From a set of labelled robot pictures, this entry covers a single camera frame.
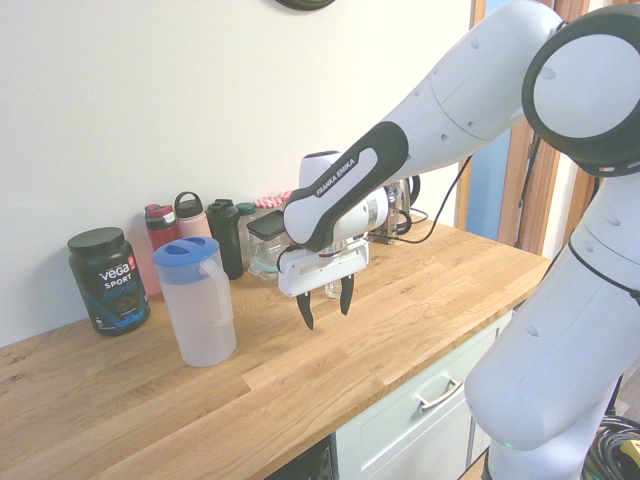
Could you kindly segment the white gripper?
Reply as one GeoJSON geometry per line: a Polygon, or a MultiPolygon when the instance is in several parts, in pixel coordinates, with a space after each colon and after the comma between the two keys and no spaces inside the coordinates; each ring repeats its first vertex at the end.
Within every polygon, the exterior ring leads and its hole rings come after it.
{"type": "Polygon", "coordinates": [[[341,279],[340,310],[347,315],[354,292],[354,275],[369,263],[369,243],[359,239],[348,243],[339,253],[322,257],[305,249],[284,252],[279,261],[278,287],[289,297],[296,297],[306,326],[314,329],[311,290],[341,279]]]}

